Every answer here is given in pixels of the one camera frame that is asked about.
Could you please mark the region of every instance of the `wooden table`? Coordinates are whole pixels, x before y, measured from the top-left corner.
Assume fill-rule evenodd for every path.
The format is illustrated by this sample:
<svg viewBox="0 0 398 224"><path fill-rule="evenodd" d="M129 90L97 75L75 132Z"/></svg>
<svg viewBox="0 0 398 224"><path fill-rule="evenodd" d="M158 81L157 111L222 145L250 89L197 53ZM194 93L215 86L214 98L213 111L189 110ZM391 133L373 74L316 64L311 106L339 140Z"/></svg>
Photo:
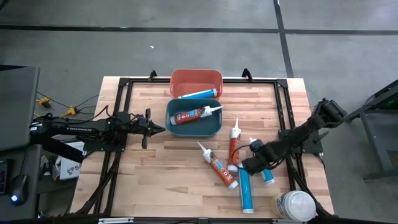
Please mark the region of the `wooden table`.
<svg viewBox="0 0 398 224"><path fill-rule="evenodd" d="M298 126L310 116L307 93L303 79L287 80ZM119 77L104 77L96 113L106 105L114 107L118 83ZM145 114L145 109L150 108L153 122L164 126L166 105L172 99L169 85L137 83L132 90L129 112ZM248 143L249 137L263 142L277 139L280 128L272 85L224 84L220 102L224 106L221 130L215 137L200 141L221 160L228 158L229 132L237 117L242 130L242 145ZM119 166L112 216L271 218L275 215L269 209L270 198L289 191L284 163L272 171L275 183L270 186L264 185L259 174L254 175L251 177L251 188L255 212L243 214L239 187L228 190L224 186L202 158L202 151L196 142L198 139L176 138L164 131L148 139L147 149L141 149L141 139L141 135L128 136ZM249 149L240 152L242 159L250 155ZM81 208L98 186L103 156L103 152L95 152L83 161L71 212ZM306 154L303 164L308 187L325 209L333 213L321 162L314 155Z"/></svg>

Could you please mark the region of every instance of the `black floor stripe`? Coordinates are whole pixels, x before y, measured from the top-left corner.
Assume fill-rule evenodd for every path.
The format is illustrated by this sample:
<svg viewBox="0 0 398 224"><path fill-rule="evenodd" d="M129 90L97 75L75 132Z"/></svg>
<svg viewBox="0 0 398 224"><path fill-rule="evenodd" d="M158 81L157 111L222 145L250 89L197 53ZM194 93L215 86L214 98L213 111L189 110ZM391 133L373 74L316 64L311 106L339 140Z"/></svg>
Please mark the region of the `black floor stripe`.
<svg viewBox="0 0 398 224"><path fill-rule="evenodd" d="M274 0L274 7L276 13L276 21L279 28L280 45L282 46L282 55L284 57L287 78L294 78L292 62L290 61L289 49L287 48L286 34L282 13L280 11L279 1Z"/></svg>
<svg viewBox="0 0 398 224"><path fill-rule="evenodd" d="M306 30L286 29L286 34L307 35L398 35L398 30Z"/></svg>
<svg viewBox="0 0 398 224"><path fill-rule="evenodd" d="M85 32L209 32L243 34L277 34L278 29L250 28L177 28L177 27L90 27L90 26L25 26L1 25L1 30L85 31Z"/></svg>

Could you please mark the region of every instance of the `red caulk tube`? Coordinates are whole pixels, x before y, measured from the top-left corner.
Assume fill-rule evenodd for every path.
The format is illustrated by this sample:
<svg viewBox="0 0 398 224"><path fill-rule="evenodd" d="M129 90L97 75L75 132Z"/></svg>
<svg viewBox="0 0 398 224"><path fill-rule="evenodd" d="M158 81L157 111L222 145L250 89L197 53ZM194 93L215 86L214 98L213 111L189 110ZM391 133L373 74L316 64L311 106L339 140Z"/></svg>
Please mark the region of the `red caulk tube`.
<svg viewBox="0 0 398 224"><path fill-rule="evenodd" d="M239 152L235 152L235 150L239 147L239 142L241 140L241 130L238 128L238 118L236 118L235 127L231 130L230 138L227 168L230 172L237 172L238 168L234 164L238 164Z"/></svg>
<svg viewBox="0 0 398 224"><path fill-rule="evenodd" d="M218 106L215 108L210 108L210 106L205 106L199 109L195 109L192 111L184 112L184 113L179 113L175 116L170 117L170 122L172 125L177 125L177 124L183 124L191 121L198 120L200 118L204 118L207 116L212 115L213 111L216 111L218 109L221 109L223 106Z"/></svg>
<svg viewBox="0 0 398 224"><path fill-rule="evenodd" d="M216 155L211 151L211 149L206 149L202 144L200 144L200 142L198 142L198 144L203 151L203 157L205 158L205 160L217 172L219 177L221 177L221 179L228 186L228 188L232 190L236 186L238 186L238 182L228 172L225 166L217 159Z"/></svg>

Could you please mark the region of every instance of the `concrete floor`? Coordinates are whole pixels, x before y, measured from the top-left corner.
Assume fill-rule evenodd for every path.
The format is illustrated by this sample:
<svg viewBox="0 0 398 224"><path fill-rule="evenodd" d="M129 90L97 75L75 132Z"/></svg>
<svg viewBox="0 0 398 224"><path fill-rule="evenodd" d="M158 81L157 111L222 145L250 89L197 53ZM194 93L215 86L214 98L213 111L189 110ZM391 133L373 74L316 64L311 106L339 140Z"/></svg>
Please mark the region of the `concrete floor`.
<svg viewBox="0 0 398 224"><path fill-rule="evenodd" d="M286 29L398 29L398 1L279 3ZM278 28L272 0L10 0L0 12L0 23ZM304 78L311 105L327 97L351 112L398 78L396 35L287 35L287 45L294 77ZM0 63L39 66L39 90L67 105L97 94L105 75L149 75L151 70L170 75L176 68L214 68L237 77L248 68L255 77L287 76L279 34L0 30ZM56 113L64 112L54 107ZM36 112L45 113L41 108ZM379 170L362 124L343 124L322 144L335 213L396 222L398 179L362 180L363 174ZM55 197L64 199L49 204L63 212L70 194L48 198ZM58 212L45 206L43 210Z"/></svg>

